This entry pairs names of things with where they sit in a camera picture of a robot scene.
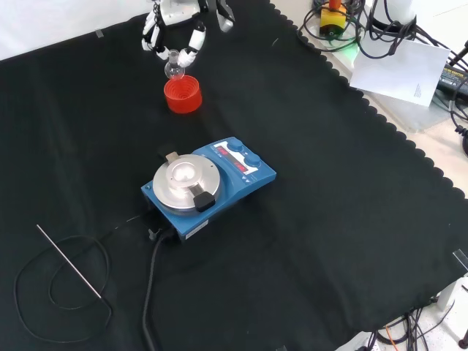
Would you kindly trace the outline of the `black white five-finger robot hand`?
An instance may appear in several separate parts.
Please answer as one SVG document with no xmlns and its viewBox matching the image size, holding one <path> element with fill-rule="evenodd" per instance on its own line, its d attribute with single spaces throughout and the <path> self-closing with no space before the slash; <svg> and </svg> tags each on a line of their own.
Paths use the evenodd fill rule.
<svg viewBox="0 0 468 351">
<path fill-rule="evenodd" d="M 189 67 L 196 59 L 204 41 L 206 28 L 198 17 L 208 11 L 207 1 L 153 1 L 153 8 L 147 14 L 143 27 L 141 45 L 144 51 L 168 61 L 170 50 L 164 45 L 165 30 L 184 23 L 195 24 L 189 44 L 178 54 L 178 65 Z"/>
</svg>

